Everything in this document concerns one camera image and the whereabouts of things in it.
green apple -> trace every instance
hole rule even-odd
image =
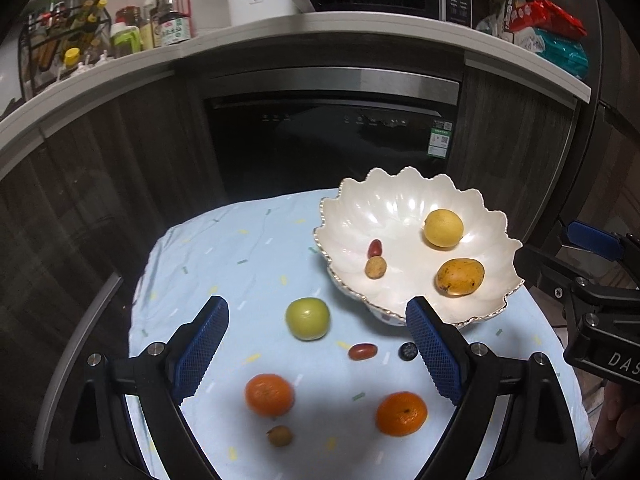
[[[291,333],[302,341],[320,339],[329,330],[331,315],[318,298],[300,298],[287,307],[285,320]]]

table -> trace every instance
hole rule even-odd
[[[132,356],[153,341],[167,341],[210,296],[222,296],[229,304],[225,338],[195,396],[181,406],[225,480],[413,479],[453,414],[421,359],[399,359],[399,346],[411,339],[408,330],[382,324],[331,282],[312,230],[320,225],[320,199],[336,195],[335,189],[310,191],[204,213],[158,240],[138,283],[129,332]],[[293,338],[284,323],[287,305],[307,296],[326,301],[332,313],[329,333],[315,342]],[[575,373],[524,287],[509,297],[499,316],[462,333],[469,342],[484,342],[505,357],[545,352],[558,373],[578,450],[588,446],[591,430]],[[348,347],[361,342],[376,344],[377,356],[350,361]],[[280,374],[296,388],[293,409],[277,422],[244,405],[244,385],[260,373]],[[425,400],[428,420],[408,437],[384,436],[375,428],[375,410],[384,396],[402,390]],[[167,478],[137,398],[127,402],[151,474]],[[506,404],[506,398],[496,403],[470,479],[486,470]],[[276,449],[268,443],[265,434],[277,424],[294,432],[289,447]]]

yellow lid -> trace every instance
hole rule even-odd
[[[65,66],[67,68],[71,68],[73,65],[78,63],[80,59],[80,49],[78,47],[70,48],[65,52]]]

hand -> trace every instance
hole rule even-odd
[[[593,445],[600,455],[616,449],[631,429],[640,423],[640,390],[607,383],[604,403],[596,429]]]

tangerine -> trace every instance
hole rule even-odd
[[[261,416],[281,416],[293,406],[293,387],[276,374],[260,374],[244,388],[246,405]]]
[[[385,397],[380,403],[376,425],[389,436],[405,436],[418,431],[427,415],[427,405],[420,397],[411,392],[398,392]]]

